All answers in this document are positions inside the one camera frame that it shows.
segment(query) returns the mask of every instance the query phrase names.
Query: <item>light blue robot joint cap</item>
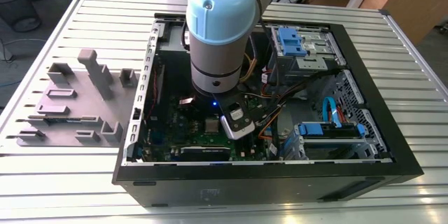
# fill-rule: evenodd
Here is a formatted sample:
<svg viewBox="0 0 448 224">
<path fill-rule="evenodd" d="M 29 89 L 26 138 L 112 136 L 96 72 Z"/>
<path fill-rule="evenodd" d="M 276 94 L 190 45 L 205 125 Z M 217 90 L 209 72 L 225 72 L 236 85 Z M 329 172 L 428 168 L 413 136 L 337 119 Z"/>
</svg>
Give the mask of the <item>light blue robot joint cap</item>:
<svg viewBox="0 0 448 224">
<path fill-rule="evenodd" d="M 252 28 L 256 0 L 188 0 L 186 24 L 194 38 L 209 45 L 225 45 Z"/>
</svg>

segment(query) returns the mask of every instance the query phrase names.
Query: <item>metal table surface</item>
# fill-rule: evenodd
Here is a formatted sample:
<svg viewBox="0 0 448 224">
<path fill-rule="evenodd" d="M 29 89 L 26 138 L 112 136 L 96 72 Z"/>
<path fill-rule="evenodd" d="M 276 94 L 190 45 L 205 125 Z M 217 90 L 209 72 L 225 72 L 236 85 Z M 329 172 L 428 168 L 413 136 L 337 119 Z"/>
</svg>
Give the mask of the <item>metal table surface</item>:
<svg viewBox="0 0 448 224">
<path fill-rule="evenodd" d="M 273 4 L 266 19 L 342 24 L 425 175 L 348 202 L 142 208 L 110 184 L 116 148 L 18 147 L 52 62 L 82 69 L 94 48 L 110 71 L 140 69 L 154 12 L 184 13 L 185 0 L 73 0 L 0 116 L 0 219 L 50 223 L 445 223 L 446 88 L 388 16 L 376 10 Z"/>
</svg>

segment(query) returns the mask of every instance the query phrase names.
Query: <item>aluminum table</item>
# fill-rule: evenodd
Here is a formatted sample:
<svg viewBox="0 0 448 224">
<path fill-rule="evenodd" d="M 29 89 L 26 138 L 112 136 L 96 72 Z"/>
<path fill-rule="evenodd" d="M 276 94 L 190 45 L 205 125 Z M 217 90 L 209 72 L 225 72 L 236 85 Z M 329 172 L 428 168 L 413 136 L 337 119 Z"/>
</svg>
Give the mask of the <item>aluminum table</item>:
<svg viewBox="0 0 448 224">
<path fill-rule="evenodd" d="M 376 10 L 273 4 L 265 19 L 337 23 L 358 50 L 425 175 L 348 202 L 142 208 L 110 183 L 117 148 L 18 147 L 49 83 L 46 69 L 77 70 L 81 48 L 110 71 L 141 67 L 153 14 L 185 0 L 73 0 L 0 115 L 0 219 L 37 223 L 445 223 L 448 91 L 392 18 Z"/>
</svg>

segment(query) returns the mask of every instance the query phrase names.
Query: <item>yellow wire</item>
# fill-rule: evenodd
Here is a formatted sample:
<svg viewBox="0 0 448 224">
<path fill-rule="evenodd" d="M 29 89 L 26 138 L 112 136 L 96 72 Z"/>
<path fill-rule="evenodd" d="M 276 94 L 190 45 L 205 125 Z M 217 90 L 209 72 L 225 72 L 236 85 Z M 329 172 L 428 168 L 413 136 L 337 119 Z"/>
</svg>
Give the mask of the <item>yellow wire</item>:
<svg viewBox="0 0 448 224">
<path fill-rule="evenodd" d="M 257 64 L 257 60 L 256 59 L 250 60 L 250 57 L 249 57 L 249 55 L 246 55 L 246 53 L 244 53 L 244 56 L 245 56 L 246 60 L 249 61 L 250 65 L 249 65 L 249 70 L 245 73 L 245 76 L 240 78 L 240 83 L 245 82 L 249 79 L 249 77 L 253 73 L 253 70 L 254 70 L 254 66 Z"/>
</svg>

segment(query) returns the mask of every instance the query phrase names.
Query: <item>green circuit board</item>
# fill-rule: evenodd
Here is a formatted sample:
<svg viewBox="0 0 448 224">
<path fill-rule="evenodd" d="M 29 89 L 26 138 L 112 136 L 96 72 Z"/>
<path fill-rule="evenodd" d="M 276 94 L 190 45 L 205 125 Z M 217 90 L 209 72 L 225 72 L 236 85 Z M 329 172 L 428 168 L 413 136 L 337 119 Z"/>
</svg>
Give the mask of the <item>green circuit board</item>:
<svg viewBox="0 0 448 224">
<path fill-rule="evenodd" d="M 250 106 L 256 106 L 256 101 L 250 101 Z M 230 149 L 230 161 L 256 160 L 254 150 L 241 151 L 236 145 L 238 140 L 226 138 L 225 132 L 218 122 L 217 115 L 209 115 L 205 120 L 210 120 L 217 125 L 217 132 L 205 132 L 205 120 L 188 119 L 186 112 L 178 108 L 178 98 L 170 97 L 164 132 L 149 129 L 150 160 L 153 162 L 172 162 L 173 151 L 181 147 L 224 147 Z"/>
</svg>

